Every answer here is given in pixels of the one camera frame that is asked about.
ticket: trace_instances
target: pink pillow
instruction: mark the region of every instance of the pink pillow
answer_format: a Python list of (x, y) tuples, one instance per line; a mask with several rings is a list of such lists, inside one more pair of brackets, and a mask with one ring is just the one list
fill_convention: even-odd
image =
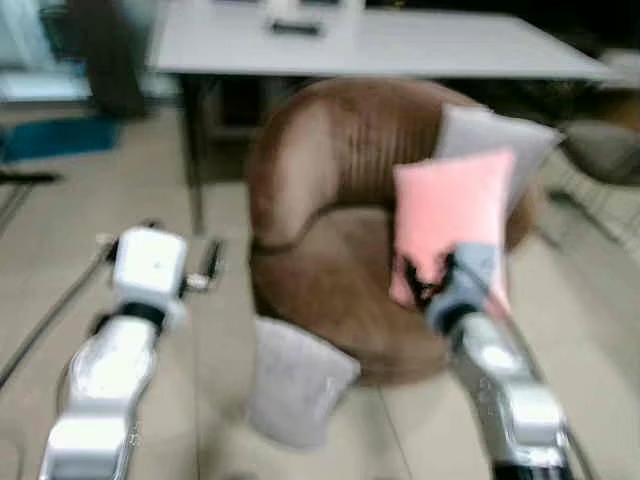
[[(443, 258), (460, 242), (504, 246), (511, 150), (501, 149), (446, 162), (394, 167), (396, 185), (395, 261), (391, 297), (415, 306), (405, 278), (406, 261), (422, 283), (439, 283)], [(491, 288), (508, 310), (504, 265), (494, 271)]]

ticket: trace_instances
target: brown armchair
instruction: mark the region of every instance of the brown armchair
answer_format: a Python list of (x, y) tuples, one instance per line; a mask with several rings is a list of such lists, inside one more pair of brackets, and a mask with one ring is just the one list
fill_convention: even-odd
[[(431, 155), (445, 102), (474, 105), (430, 82), (319, 82), (275, 113), (249, 163), (258, 313), (357, 358), (365, 384), (416, 380), (445, 365), (444, 343), (388, 295), (392, 167)], [(510, 249), (533, 217), (529, 189), (506, 227)]]

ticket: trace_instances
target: floor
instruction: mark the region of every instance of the floor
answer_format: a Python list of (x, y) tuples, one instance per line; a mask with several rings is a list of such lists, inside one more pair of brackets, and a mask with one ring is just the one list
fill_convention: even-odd
[[(82, 112), (2, 112), (0, 122), (61, 114)], [(88, 263), (96, 233), (158, 217), (189, 235), (177, 125), (176, 112), (161, 108), (123, 128), (112, 152), (46, 165), (64, 182), (36, 189), (0, 236), (0, 364)], [(227, 173), (237, 173), (241, 160), (231, 157)], [(7, 193), (0, 186), (0, 199)], [(469, 404), (450, 374), (351, 390), (326, 445), (312, 452), (253, 432), (242, 412), (255, 342), (246, 192), (225, 181), (207, 186), (206, 198), (209, 233), (228, 241), (226, 271), (215, 292), (188, 299), (189, 322), (161, 341), (130, 479), (489, 478)], [(195, 267), (205, 239), (191, 240)], [(567, 241), (558, 252), (533, 236), (513, 256), (516, 321), (600, 478), (638, 480), (640, 268), (588, 227)], [(21, 459), (22, 478), (36, 478), (59, 373), (109, 302), (105, 272), (0, 393), (0, 479), (16, 478)]]

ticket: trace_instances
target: blue mat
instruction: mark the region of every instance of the blue mat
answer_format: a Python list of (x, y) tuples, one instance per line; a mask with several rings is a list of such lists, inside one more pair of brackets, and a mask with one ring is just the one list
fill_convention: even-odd
[(99, 152), (116, 144), (117, 124), (108, 117), (46, 120), (18, 125), (5, 139), (2, 161)]

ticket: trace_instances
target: chair backrest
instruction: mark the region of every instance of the chair backrest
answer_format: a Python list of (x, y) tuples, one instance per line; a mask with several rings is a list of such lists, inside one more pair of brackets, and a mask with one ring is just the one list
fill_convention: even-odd
[(255, 243), (294, 244), (328, 207), (391, 205), (393, 165), (432, 154), (444, 103), (476, 104), (403, 79), (334, 79), (300, 91), (267, 123), (249, 161)]

